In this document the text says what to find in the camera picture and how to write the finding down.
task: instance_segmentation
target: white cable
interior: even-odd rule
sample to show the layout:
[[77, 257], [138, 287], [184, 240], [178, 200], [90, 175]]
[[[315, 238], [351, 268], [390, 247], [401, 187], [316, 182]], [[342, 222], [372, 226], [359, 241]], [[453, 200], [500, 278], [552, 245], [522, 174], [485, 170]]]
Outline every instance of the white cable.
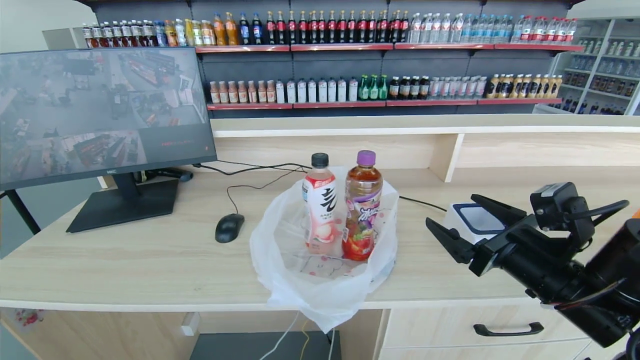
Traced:
[[329, 347], [329, 360], [331, 360], [331, 353], [333, 352], [333, 339], [335, 338], [335, 328], [331, 332], [331, 346]]
[[282, 336], [280, 337], [280, 339], [278, 340], [278, 342], [276, 343], [276, 346], [274, 346], [271, 351], [269, 351], [268, 353], [264, 354], [264, 356], [262, 356], [260, 358], [260, 360], [264, 360], [265, 358], [267, 358], [267, 356], [271, 355], [272, 352], [274, 352], [277, 348], [278, 345], [280, 344], [280, 342], [282, 341], [282, 339], [284, 339], [285, 336], [287, 336], [287, 333], [289, 332], [289, 330], [291, 330], [291, 328], [293, 327], [293, 324], [296, 323], [296, 320], [298, 319], [298, 315], [300, 314], [300, 311], [298, 311], [296, 313], [296, 317], [293, 318], [293, 321], [291, 322], [291, 325], [289, 325], [289, 328], [287, 329], [287, 331], [284, 332], [284, 334], [282, 334]]

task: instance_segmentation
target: bottle cap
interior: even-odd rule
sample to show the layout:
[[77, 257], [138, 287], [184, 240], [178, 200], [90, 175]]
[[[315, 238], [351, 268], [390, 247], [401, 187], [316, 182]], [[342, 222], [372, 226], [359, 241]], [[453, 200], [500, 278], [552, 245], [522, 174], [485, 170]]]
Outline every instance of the bottle cap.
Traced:
[[311, 166], [314, 168], [326, 168], [329, 166], [329, 155], [323, 152], [311, 155]]
[[357, 162], [360, 166], [372, 167], [376, 164], [376, 153], [371, 150], [360, 150]]

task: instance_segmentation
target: computer mouse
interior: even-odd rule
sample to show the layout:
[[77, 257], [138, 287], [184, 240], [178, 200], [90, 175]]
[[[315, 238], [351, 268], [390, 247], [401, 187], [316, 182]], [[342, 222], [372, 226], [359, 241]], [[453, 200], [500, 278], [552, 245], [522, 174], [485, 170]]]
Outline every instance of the computer mouse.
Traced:
[[244, 216], [240, 214], [223, 216], [216, 226], [216, 241], [219, 243], [234, 241], [240, 233], [242, 224], [244, 224]]

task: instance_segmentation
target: purple bottle cap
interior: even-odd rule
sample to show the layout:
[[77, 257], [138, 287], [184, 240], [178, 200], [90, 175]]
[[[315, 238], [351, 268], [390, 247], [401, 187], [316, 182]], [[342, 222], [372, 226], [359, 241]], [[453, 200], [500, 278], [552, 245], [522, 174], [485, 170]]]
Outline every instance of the purple bottle cap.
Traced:
[[360, 150], [357, 162], [360, 166], [372, 167], [376, 164], [376, 153], [371, 150]]

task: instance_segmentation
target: green bottle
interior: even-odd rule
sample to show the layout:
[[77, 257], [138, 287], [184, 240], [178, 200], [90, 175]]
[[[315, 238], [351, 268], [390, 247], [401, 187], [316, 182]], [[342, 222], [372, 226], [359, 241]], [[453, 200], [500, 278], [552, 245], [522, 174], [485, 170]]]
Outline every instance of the green bottle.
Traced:
[[378, 98], [380, 100], [387, 100], [387, 76], [382, 75], [380, 78], [380, 90], [378, 91]]
[[371, 87], [369, 88], [369, 98], [378, 100], [378, 75], [371, 75]]
[[363, 75], [358, 87], [358, 98], [360, 100], [369, 100], [369, 87], [367, 86], [368, 76]]

